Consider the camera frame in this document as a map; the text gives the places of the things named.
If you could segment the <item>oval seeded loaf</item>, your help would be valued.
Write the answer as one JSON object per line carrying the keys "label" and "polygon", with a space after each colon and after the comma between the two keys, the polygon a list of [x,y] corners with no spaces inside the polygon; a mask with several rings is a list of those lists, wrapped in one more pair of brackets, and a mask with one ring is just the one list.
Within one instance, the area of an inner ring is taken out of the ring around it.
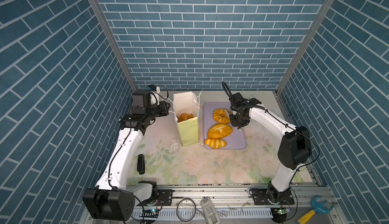
{"label": "oval seeded loaf", "polygon": [[218,123],[212,126],[207,132],[209,139],[223,139],[233,133],[233,128],[228,124]]}

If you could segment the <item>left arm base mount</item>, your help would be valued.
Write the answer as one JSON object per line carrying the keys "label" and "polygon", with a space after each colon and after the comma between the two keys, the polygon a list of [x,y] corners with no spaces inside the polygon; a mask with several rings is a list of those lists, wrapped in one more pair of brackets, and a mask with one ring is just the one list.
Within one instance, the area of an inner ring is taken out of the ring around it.
{"label": "left arm base mount", "polygon": [[156,193],[152,193],[152,196],[143,201],[143,205],[147,206],[171,206],[173,199],[173,190],[157,190]]}

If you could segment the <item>white paper gift bag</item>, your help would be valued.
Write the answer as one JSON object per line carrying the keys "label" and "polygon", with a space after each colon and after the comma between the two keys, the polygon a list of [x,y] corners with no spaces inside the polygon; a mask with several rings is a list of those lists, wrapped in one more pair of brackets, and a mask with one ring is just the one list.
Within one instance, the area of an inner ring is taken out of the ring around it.
{"label": "white paper gift bag", "polygon": [[[199,143],[200,96],[192,91],[174,93],[172,104],[172,113],[176,120],[182,146],[187,147]],[[194,118],[178,122],[182,113],[192,114]]]}

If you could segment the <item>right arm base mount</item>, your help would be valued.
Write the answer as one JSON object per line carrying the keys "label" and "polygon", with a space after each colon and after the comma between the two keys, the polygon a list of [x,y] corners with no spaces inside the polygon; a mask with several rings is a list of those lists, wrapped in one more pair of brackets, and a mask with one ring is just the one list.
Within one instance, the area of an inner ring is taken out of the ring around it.
{"label": "right arm base mount", "polygon": [[278,192],[275,189],[258,189],[252,188],[248,190],[255,205],[294,205],[295,200],[290,189],[283,192]]}

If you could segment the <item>small round striped bun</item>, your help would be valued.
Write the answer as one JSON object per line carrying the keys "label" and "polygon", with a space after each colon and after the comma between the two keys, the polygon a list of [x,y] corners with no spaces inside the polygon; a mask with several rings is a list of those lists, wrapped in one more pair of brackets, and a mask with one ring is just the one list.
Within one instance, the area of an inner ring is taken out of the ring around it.
{"label": "small round striped bun", "polygon": [[192,118],[194,118],[194,116],[192,114],[182,113],[181,116],[178,118],[178,122],[183,122],[183,121],[186,121],[186,120],[192,119]]}

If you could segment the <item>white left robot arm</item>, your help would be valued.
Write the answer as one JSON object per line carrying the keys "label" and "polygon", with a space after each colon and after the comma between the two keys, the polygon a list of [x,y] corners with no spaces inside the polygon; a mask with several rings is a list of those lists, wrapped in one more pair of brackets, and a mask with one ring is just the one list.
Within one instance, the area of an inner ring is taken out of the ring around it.
{"label": "white left robot arm", "polygon": [[132,105],[119,124],[119,133],[112,156],[95,187],[83,194],[83,203],[93,219],[126,222],[132,217],[135,206],[145,207],[158,200],[156,182],[141,181],[127,190],[129,167],[148,126],[158,117],[169,114],[170,103],[160,95],[160,87],[132,94]]}

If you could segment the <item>braided ring bread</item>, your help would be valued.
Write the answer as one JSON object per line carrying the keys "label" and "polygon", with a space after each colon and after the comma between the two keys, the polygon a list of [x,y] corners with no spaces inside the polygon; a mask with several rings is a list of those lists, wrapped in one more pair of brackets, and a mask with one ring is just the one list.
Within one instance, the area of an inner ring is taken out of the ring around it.
{"label": "braided ring bread", "polygon": [[230,115],[232,114],[232,111],[226,108],[218,108],[213,111],[213,119],[217,123],[224,123],[229,124],[230,123]]}

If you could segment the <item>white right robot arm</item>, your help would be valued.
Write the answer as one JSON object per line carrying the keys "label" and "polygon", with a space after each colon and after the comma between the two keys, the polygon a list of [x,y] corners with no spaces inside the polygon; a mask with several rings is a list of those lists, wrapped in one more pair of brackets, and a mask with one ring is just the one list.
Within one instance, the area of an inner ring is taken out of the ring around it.
{"label": "white right robot arm", "polygon": [[290,184],[297,171],[306,165],[312,155],[309,130],[304,126],[294,126],[272,114],[255,98],[246,99],[240,93],[227,93],[231,110],[229,116],[233,127],[243,128],[254,120],[272,132],[280,145],[277,156],[280,165],[268,184],[267,198],[272,204],[283,202],[290,195]]}

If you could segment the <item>striped long bun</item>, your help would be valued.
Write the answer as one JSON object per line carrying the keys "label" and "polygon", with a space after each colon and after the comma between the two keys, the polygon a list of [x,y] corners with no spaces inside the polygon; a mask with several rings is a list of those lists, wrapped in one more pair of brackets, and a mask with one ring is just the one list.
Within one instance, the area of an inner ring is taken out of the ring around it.
{"label": "striped long bun", "polygon": [[222,139],[206,139],[205,145],[212,149],[220,149],[225,147],[227,143]]}

